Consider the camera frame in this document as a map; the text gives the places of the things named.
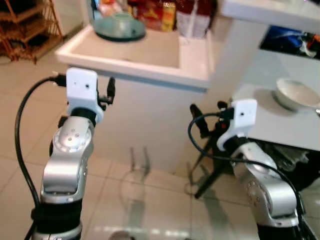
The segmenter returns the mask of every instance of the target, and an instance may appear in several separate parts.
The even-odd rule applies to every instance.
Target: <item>food package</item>
[[[170,1],[143,0],[138,4],[138,19],[147,28],[171,32],[176,18],[176,4]]]
[[[217,0],[177,1],[176,25],[180,35],[203,38],[217,11]]]
[[[103,17],[109,17],[123,11],[121,5],[116,0],[100,0],[98,9]]]

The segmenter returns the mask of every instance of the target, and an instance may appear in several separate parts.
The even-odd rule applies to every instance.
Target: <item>white cabinet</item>
[[[63,36],[83,24],[84,17],[79,0],[53,0],[52,2]]]

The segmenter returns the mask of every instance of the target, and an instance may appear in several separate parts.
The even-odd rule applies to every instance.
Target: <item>black cable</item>
[[[29,240],[32,237],[32,234],[34,233],[35,229],[36,229],[36,223],[33,222],[32,225],[30,226],[29,231],[27,232],[24,240]]]
[[[301,203],[301,197],[300,197],[300,194],[299,192],[296,190],[295,186],[291,183],[291,181],[289,180],[289,178],[283,174],[281,171],[279,171],[278,169],[272,167],[272,166],[269,166],[267,164],[264,164],[262,162],[258,162],[258,161],[252,161],[252,160],[246,160],[246,159],[241,159],[241,158],[231,158],[231,157],[223,157],[223,156],[215,156],[213,154],[210,154],[206,151],[204,151],[198,144],[197,142],[195,141],[194,137],[192,136],[191,134],[191,128],[192,126],[199,120],[202,120],[204,119],[205,117],[210,117],[210,116],[215,116],[215,117],[220,117],[221,116],[221,113],[220,112],[211,112],[211,113],[206,113],[206,114],[203,114],[201,116],[198,116],[196,118],[194,118],[189,126],[188,126],[188,136],[192,142],[192,144],[195,146],[195,148],[201,153],[203,154],[204,156],[206,157],[209,157],[213,160],[221,160],[221,161],[229,161],[229,162],[232,162],[232,163],[245,163],[245,164],[254,164],[254,165],[259,165],[259,166],[262,166],[266,169],[270,169],[272,171],[274,171],[275,173],[277,173],[278,175],[280,175],[280,177],[287,183],[289,184],[289,186],[292,188],[293,192],[294,192],[294,195],[295,195],[295,198],[296,198],[296,211],[297,211],[297,217],[298,217],[298,221],[299,221],[299,225],[301,226],[301,224],[303,223],[303,209],[302,209],[302,203]]]
[[[33,201],[34,201],[34,206],[35,208],[39,208],[40,206],[40,200],[39,200],[39,196],[38,196],[38,193],[37,193],[37,190],[36,190],[36,187],[30,177],[30,174],[28,172],[28,169],[25,165],[25,162],[24,162],[24,159],[23,159],[23,156],[22,156],[22,152],[21,152],[21,146],[20,146],[20,122],[21,122],[21,117],[22,117],[22,113],[23,113],[23,110],[25,108],[25,105],[29,99],[29,97],[31,96],[31,94],[34,92],[34,90],[39,87],[40,85],[46,83],[46,82],[56,82],[58,85],[61,84],[62,82],[66,81],[66,76],[65,75],[62,75],[62,74],[59,74],[55,77],[48,77],[48,78],[45,78],[43,80],[40,80],[38,81],[36,84],[34,84],[30,89],[29,91],[25,94],[20,106],[19,106],[19,109],[18,109],[18,112],[16,114],[16,118],[15,118],[15,125],[14,125],[14,143],[15,143],[15,152],[16,152],[16,157],[17,157],[17,160],[18,160],[18,163],[19,163],[19,166],[21,168],[21,171],[22,171],[22,174],[24,176],[24,179],[30,189],[30,192],[32,194],[32,198],[33,198]],[[36,227],[36,224],[33,222],[27,235],[25,236],[25,240],[29,240],[33,231],[35,230],[35,227]]]

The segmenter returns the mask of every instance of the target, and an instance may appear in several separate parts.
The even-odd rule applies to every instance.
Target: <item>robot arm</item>
[[[227,151],[232,158],[257,161],[277,169],[273,159],[246,138],[256,121],[257,101],[234,101],[232,107],[233,119],[218,139],[218,148]],[[244,187],[258,225],[274,228],[298,225],[295,193],[277,173],[248,163],[233,163],[232,167],[235,177]]]
[[[274,160],[255,142],[250,142],[247,138],[249,130],[256,122],[257,101],[254,99],[234,101],[228,111],[226,103],[219,108],[222,109],[222,114],[207,114],[221,117],[221,122],[216,123],[215,130],[209,132],[207,124],[203,120],[204,115],[199,109],[195,115],[197,107],[191,105],[191,113],[194,118],[198,119],[198,122],[196,119],[193,122],[200,128],[201,137],[211,135],[217,139],[215,151],[226,152],[231,157],[229,158],[231,162],[232,159],[255,161],[277,169]],[[194,140],[191,139],[191,141],[199,149]],[[215,156],[203,151],[202,154],[215,158]],[[235,177],[248,196],[260,240],[317,239],[304,222],[303,217],[298,215],[297,209],[298,207],[302,208],[302,203],[297,202],[296,192],[278,173],[261,165],[252,164],[252,162],[234,161],[231,165]]]
[[[115,80],[110,78],[108,97],[99,98],[97,74],[70,68],[66,73],[69,117],[52,139],[52,152],[42,179],[40,207],[32,211],[36,229],[33,240],[79,240],[82,199],[88,173],[88,159],[94,144],[96,123],[102,121],[105,106],[112,104]]]

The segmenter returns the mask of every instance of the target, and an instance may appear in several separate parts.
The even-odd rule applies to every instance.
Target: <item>bowl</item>
[[[289,78],[276,82],[275,96],[281,105],[293,111],[320,108],[320,96],[315,91]]]
[[[114,42],[136,41],[146,35],[145,25],[128,13],[115,13],[97,19],[93,23],[93,28],[99,37]]]

